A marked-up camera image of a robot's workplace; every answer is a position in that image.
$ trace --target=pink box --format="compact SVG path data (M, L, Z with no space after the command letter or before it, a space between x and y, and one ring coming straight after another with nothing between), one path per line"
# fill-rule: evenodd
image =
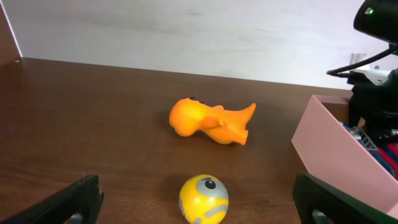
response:
M340 124L348 100L313 95L292 143L310 174L398 218L398 181Z

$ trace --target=pink container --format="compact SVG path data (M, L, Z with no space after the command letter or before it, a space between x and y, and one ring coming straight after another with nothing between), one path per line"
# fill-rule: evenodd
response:
M339 121L348 122L347 98L311 97L292 139L308 172L398 218L398 181Z

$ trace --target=ball eye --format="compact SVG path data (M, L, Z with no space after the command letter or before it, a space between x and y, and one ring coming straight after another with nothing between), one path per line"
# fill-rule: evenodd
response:
M215 189L216 188L216 183L214 183L214 181L212 181L212 180L206 180L205 186L208 189Z

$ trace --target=yellow ball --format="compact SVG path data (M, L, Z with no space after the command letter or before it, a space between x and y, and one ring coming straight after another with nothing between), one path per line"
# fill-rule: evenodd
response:
M216 177L196 175L180 191L180 209L191 224L217 224L228 210L228 193Z

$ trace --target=duck tail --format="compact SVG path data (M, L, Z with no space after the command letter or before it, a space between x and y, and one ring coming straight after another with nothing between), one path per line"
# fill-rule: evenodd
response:
M256 104L252 103L248 108L238 111L240 123L245 126L253 116L254 110L256 109Z

